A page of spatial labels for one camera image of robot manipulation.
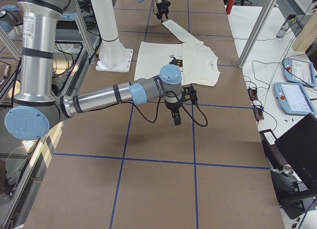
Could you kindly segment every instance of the brown table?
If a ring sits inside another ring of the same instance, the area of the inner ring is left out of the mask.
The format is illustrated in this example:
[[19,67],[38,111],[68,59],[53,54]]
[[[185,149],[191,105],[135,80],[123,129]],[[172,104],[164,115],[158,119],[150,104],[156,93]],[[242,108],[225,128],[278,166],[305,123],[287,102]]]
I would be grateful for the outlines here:
[[[169,18],[219,57],[216,86],[195,85],[208,127],[184,111],[174,126],[164,104],[155,124],[127,104],[67,120],[24,228],[284,228],[222,0],[170,1]],[[151,7],[117,1],[120,40],[134,49],[131,70],[93,65],[81,93],[133,80],[141,41],[179,43]],[[149,118],[155,108],[140,106]]]

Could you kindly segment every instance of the table surface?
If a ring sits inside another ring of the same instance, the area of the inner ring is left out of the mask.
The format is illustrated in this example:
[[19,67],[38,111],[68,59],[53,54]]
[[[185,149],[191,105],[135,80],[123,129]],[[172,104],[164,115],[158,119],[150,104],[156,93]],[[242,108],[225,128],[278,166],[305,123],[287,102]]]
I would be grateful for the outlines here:
[[[247,40],[251,33],[251,30],[255,24],[255,21],[261,11],[261,7],[241,7],[234,6],[232,13],[228,16],[230,27],[233,33],[233,37],[235,39],[235,45],[237,48],[238,55],[240,56]],[[274,134],[278,138],[283,133],[285,133],[288,129],[290,129],[293,125],[299,122],[303,116],[297,115],[286,115],[283,110],[280,108],[278,102],[275,99],[273,94],[273,85],[275,82],[286,82],[283,74],[282,64],[276,63],[281,62],[280,58],[283,55],[284,51],[288,48],[289,44],[292,43],[294,39],[294,34],[291,31],[288,31],[287,35],[284,36],[283,39],[274,39],[276,33],[278,32],[281,24],[284,22],[284,17],[281,14],[280,10],[275,7],[270,13],[259,37],[256,41],[245,65],[243,66],[243,74],[245,76],[245,80],[255,82],[258,87],[267,88],[268,85],[259,82],[258,80],[264,81],[266,83],[271,82],[270,89],[267,91],[265,89],[259,89],[258,97],[259,100],[264,104],[264,110],[270,114],[272,114],[277,120],[277,128],[274,131]],[[295,52],[292,47],[290,47],[287,56],[300,55],[304,53]],[[304,55],[300,55],[294,57],[302,60],[309,60],[308,57]],[[317,92],[312,90],[311,88],[305,87],[310,98],[317,98]],[[317,108],[317,101],[313,101],[313,105]],[[265,129],[274,129],[275,121],[272,117],[264,113],[264,120],[260,121],[258,125],[259,131]],[[296,219],[291,220],[286,215],[286,213],[281,210],[285,228],[290,228],[294,223],[297,223]],[[308,216],[305,218],[305,222],[303,223],[302,228],[315,228],[317,226],[317,211],[310,211]]]
[[[155,124],[125,104],[67,120],[24,228],[284,227],[222,0],[170,1],[169,18],[219,57],[216,86],[194,85],[208,127],[183,111],[174,126],[164,104]],[[141,41],[179,43],[152,7],[117,1],[120,40],[134,49],[130,72],[91,65],[81,93],[133,80]],[[154,117],[156,101],[141,111]]]

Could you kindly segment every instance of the white sticker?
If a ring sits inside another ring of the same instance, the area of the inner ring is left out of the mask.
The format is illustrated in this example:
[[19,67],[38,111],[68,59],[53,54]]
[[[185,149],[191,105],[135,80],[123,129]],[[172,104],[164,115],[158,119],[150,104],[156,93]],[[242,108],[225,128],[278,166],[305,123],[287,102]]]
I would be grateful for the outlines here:
[[270,145],[274,145],[275,144],[275,137],[273,136],[272,132],[265,132],[264,136],[266,137],[267,141],[269,142]]
[[23,37],[34,39],[35,17],[24,15],[23,17]]

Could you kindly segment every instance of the black monitor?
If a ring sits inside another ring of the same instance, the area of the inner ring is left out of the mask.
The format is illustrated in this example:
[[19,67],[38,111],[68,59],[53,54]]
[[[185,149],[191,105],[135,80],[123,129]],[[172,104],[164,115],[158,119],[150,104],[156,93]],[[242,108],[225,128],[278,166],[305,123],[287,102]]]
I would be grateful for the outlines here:
[[275,142],[308,189],[317,189],[317,118],[306,115]]

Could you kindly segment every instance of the warning label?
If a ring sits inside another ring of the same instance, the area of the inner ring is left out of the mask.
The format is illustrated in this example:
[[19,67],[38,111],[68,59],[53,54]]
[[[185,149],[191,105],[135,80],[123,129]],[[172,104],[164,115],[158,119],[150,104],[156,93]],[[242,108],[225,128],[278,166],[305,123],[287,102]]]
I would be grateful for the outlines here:
[[35,17],[25,15],[23,17],[23,37],[34,39]]

